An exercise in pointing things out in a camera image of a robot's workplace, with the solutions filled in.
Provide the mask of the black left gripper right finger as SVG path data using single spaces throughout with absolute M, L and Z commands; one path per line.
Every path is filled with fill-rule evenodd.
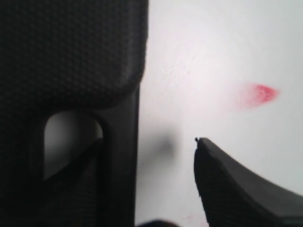
M 301 227 L 302 196 L 241 165 L 207 138 L 196 138 L 195 183 L 211 227 Z

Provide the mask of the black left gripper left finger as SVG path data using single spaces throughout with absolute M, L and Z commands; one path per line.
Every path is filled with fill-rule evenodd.
M 96 162 L 103 140 L 97 139 L 79 157 L 44 182 L 42 226 L 97 225 Z

